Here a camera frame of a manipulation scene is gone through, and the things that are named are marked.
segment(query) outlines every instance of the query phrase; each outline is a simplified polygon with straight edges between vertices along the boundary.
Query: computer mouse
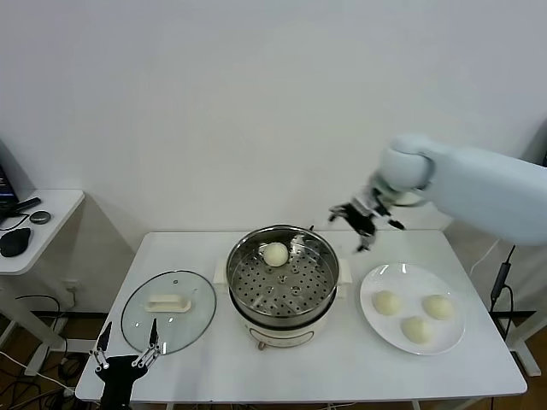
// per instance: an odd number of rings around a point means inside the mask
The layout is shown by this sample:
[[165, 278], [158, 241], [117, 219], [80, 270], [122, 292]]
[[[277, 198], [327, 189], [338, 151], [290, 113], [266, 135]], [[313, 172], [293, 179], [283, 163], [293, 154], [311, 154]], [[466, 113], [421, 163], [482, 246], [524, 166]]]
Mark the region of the computer mouse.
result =
[[36, 211], [29, 219], [33, 224], [43, 225], [50, 221], [51, 214], [47, 211]]
[[25, 252], [31, 228], [21, 228], [8, 232], [0, 237], [0, 255], [11, 258]]

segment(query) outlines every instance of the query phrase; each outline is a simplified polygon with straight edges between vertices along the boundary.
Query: wooden floor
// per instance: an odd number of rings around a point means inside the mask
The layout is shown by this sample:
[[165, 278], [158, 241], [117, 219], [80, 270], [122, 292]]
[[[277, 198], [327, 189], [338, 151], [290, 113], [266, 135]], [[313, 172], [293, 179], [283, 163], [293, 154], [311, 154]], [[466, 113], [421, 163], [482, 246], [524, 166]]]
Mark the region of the wooden floor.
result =
[[[5, 318], [0, 317], [0, 333], [3, 328], [8, 324]], [[99, 331], [103, 325], [101, 319], [70, 319], [65, 327], [63, 336], [71, 338], [85, 338], [95, 339], [98, 336]], [[2, 347], [2, 351], [9, 354], [14, 359], [27, 363], [30, 359], [34, 349], [38, 346], [38, 340], [30, 335], [24, 329], [18, 328], [15, 330]], [[547, 329], [539, 332], [528, 342], [534, 357], [536, 358], [540, 368], [544, 375], [539, 378], [528, 378], [528, 391], [524, 395], [511, 396], [511, 397], [498, 397], [494, 401], [494, 408], [496, 410], [545, 410], [547, 409]], [[61, 353], [51, 353], [42, 367], [43, 373], [51, 378], [59, 379], [57, 374], [56, 364], [60, 362], [62, 358]], [[9, 387], [15, 380], [15, 376], [22, 374], [21, 369], [14, 363], [10, 362], [3, 356], [0, 356], [0, 410], [41, 410], [38, 401], [29, 403], [28, 405], [16, 406], [16, 404], [23, 403], [24, 401], [33, 398], [38, 394], [38, 388], [35, 386], [29, 387], [28, 391], [21, 393], [25, 390], [26, 385], [19, 384], [16, 386], [17, 391], [14, 392], [13, 385]], [[40, 386], [42, 392], [48, 390], [54, 390], [57, 386], [48, 380], [44, 380], [39, 377], [35, 378], [21, 378], [22, 381], [34, 382]], [[68, 381], [70, 386], [75, 386], [78, 383], [78, 377]], [[16, 403], [12, 403], [13, 397], [21, 395]], [[421, 402], [421, 408], [423, 410], [433, 410], [436, 407], [437, 402], [423, 401]], [[42, 401], [42, 410], [47, 410], [44, 401]], [[473, 406], [471, 410], [489, 410], [490, 399], [485, 398]], [[253, 405], [253, 406], [233, 406], [228, 405], [213, 405], [214, 410], [320, 410], [326, 405], [314, 404], [314, 405], [301, 405], [301, 404], [282, 404], [282, 405]], [[163, 409], [163, 405], [150, 405], [147, 406], [147, 410], [160, 410]], [[200, 405], [199, 410], [209, 410], [210, 405]], [[410, 410], [412, 405], [410, 403], [359, 403], [347, 407], [348, 410]], [[71, 403], [68, 403], [63, 410], [76, 410], [76, 407], [72, 407]], [[178, 405], [177, 410], [198, 410], [192, 405]]]

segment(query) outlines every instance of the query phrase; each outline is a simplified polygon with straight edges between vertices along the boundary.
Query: white table edge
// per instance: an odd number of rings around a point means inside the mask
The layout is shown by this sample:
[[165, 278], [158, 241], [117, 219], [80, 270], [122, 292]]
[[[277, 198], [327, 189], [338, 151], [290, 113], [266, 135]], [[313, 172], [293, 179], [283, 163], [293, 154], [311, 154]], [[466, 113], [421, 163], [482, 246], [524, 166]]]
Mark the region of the white table edge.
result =
[[[34, 192], [38, 192], [38, 191], [41, 191], [41, 190], [30, 190], [30, 194], [32, 195]], [[79, 197], [78, 199], [74, 202], [73, 206], [68, 210], [68, 212], [66, 212], [63, 216], [62, 216], [62, 219], [61, 221], [57, 224], [56, 228], [51, 232], [51, 234], [48, 236], [48, 238], [42, 243], [42, 245], [40, 246], [40, 248], [34, 253], [33, 256], [31, 256], [26, 265], [24, 267], [22, 267], [21, 269], [19, 269], [18, 271], [10, 271], [10, 272], [5, 272], [3, 271], [2, 272], [2, 275], [6, 275], [6, 276], [20, 276], [22, 274], [25, 274], [27, 273], [28, 271], [30, 271], [32, 269], [32, 267], [36, 264], [36, 261], [38, 260], [38, 258], [43, 254], [43, 252], [46, 250], [46, 248], [49, 246], [49, 244], [51, 243], [51, 241], [53, 240], [53, 238], [57, 235], [57, 233], [61, 230], [61, 228], [64, 227], [65, 223], [67, 222], [68, 218], [70, 218], [72, 216], [72, 214], [74, 213], [74, 211], [76, 210], [76, 208], [82, 203], [82, 201], [84, 200], [84, 197], [85, 197], [85, 194], [84, 194], [84, 191], [82, 190], [71, 190], [71, 191], [74, 191], [74, 192], [79, 192]]]

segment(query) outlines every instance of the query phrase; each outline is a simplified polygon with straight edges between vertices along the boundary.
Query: plug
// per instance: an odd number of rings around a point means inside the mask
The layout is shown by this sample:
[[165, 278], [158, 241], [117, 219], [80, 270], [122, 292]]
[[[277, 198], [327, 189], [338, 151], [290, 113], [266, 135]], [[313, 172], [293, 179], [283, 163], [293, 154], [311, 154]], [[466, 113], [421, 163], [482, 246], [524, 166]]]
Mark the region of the plug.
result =
[[499, 267], [499, 271], [497, 272], [496, 276], [496, 282], [494, 282], [492, 292], [490, 292], [490, 300], [492, 302], [492, 306], [496, 304], [497, 298], [502, 293], [503, 286], [505, 285], [505, 279], [507, 279], [507, 275], [509, 275], [509, 269], [511, 269], [511, 264], [509, 262], [504, 262]]

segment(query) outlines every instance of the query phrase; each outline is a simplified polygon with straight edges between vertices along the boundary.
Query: glass lid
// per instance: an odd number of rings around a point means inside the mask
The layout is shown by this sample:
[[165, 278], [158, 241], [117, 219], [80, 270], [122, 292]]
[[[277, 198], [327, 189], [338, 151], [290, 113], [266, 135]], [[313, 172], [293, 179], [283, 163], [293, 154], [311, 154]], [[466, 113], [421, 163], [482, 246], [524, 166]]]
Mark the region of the glass lid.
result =
[[209, 327], [215, 310], [215, 290], [206, 278], [190, 271], [165, 272], [133, 292], [121, 314], [121, 331], [142, 352], [157, 319], [160, 350], [170, 354], [194, 343]]

